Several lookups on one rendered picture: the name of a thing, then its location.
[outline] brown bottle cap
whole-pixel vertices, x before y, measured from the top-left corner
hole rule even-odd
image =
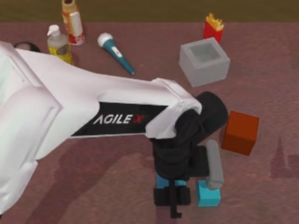
[[[66,13],[73,13],[77,10],[75,0],[62,0],[62,10]]]

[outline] turquoise cube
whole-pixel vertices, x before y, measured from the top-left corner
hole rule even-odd
[[[197,182],[197,196],[199,207],[217,207],[221,200],[220,189],[210,190],[204,180]]]
[[[175,181],[176,186],[186,186],[186,181]],[[157,174],[157,188],[163,189],[169,187],[169,181]]]

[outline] orange block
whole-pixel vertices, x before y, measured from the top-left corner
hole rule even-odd
[[[222,140],[222,149],[250,155],[256,143],[259,118],[232,111]]]

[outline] gray container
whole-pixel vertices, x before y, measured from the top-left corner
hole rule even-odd
[[[179,66],[192,87],[226,78],[230,59],[215,38],[181,45]]]

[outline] agilex logo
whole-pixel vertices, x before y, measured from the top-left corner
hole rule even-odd
[[[108,114],[108,115],[100,115],[94,122],[94,125],[102,125],[102,124],[116,124],[116,125],[123,125],[123,124],[140,124],[144,120],[145,115],[143,114]]]
[[[73,136],[145,133],[146,125],[166,107],[100,102],[98,114]]]

